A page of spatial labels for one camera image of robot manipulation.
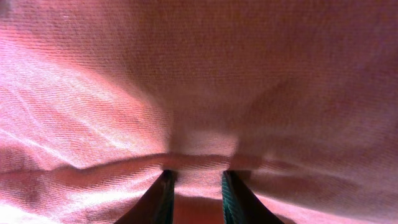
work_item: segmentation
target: textile surface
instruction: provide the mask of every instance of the textile surface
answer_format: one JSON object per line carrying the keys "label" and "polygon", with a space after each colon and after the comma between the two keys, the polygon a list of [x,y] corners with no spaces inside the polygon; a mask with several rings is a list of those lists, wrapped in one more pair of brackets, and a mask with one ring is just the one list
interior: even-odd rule
{"label": "textile surface", "polygon": [[398,3],[0,0],[0,223],[112,223],[239,172],[294,223],[398,223]]}

